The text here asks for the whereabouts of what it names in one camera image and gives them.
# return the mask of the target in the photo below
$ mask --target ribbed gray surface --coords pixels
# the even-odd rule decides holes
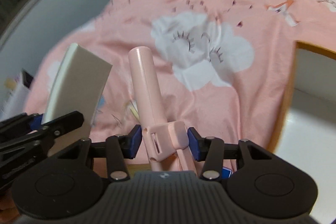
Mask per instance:
[[[162,178],[162,172],[138,172],[130,181],[113,183],[95,206],[76,217],[25,224],[316,224],[308,215],[256,217],[234,204],[219,183],[199,180],[193,172],[166,173]]]

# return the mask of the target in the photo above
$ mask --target gray wall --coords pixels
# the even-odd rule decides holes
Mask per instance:
[[[45,54],[67,33],[98,15],[109,0],[31,0],[0,39],[0,106],[4,80],[21,68],[35,74]]]

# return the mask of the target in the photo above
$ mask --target blue object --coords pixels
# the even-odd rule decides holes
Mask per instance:
[[[138,127],[137,131],[135,132],[134,136],[132,137],[131,147],[130,147],[130,155],[128,159],[133,159],[137,155],[139,150],[140,144],[142,141],[142,129],[141,126]]]
[[[43,114],[37,115],[30,123],[30,129],[31,130],[39,130],[41,127]]]
[[[191,154],[193,154],[194,160],[199,161],[201,157],[201,152],[198,146],[198,141],[195,138],[195,136],[192,134],[190,128],[188,128],[187,134],[188,134],[189,148],[190,148]]]
[[[232,170],[226,167],[222,168],[222,179],[228,179],[232,174]]]

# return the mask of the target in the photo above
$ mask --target pink plastic device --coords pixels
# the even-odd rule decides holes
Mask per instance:
[[[177,153],[180,168],[196,172],[184,122],[167,122],[153,55],[148,47],[136,47],[128,54],[136,105],[148,159],[153,171]]]

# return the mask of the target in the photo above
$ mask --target wooden edge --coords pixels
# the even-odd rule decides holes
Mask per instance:
[[[317,46],[317,45],[314,45],[312,43],[305,42],[305,41],[295,41],[295,53],[294,53],[292,67],[291,67],[291,72],[288,78],[288,83],[286,85],[285,91],[283,93],[283,98],[282,98],[281,105],[279,107],[278,117],[274,125],[273,133],[267,145],[267,150],[272,153],[275,151],[275,148],[278,144],[278,141],[281,136],[282,129],[283,129],[283,125],[286,120],[287,111],[292,104],[292,97],[293,97],[294,85],[295,85],[297,49],[307,50],[307,51],[314,52],[314,53],[317,53],[317,54],[320,54],[320,55],[336,60],[336,52],[332,50],[329,50],[327,48],[320,47],[320,46]]]

